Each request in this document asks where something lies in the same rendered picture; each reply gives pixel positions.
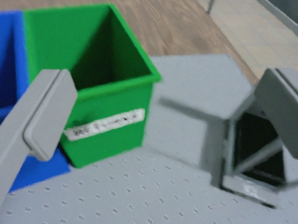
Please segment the green open bin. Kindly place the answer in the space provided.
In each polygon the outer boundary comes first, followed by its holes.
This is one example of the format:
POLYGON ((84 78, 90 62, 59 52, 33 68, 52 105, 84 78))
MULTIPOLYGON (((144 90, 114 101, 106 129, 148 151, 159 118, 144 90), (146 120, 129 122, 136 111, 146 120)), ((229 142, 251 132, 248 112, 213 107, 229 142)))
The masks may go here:
POLYGON ((118 7, 26 15, 32 81, 42 69, 68 69, 76 88, 61 140, 79 170, 145 148, 165 79, 118 7))

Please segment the blue open-top bin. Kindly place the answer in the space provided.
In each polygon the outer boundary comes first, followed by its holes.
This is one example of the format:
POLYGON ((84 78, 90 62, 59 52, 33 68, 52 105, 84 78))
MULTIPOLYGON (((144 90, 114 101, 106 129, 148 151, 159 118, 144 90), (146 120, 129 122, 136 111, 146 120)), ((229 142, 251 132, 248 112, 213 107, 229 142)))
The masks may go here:
MULTIPOLYGON (((0 125, 31 83, 27 15, 0 15, 0 125)), ((70 173, 69 152, 60 138, 48 162, 26 157, 7 195, 70 173)))

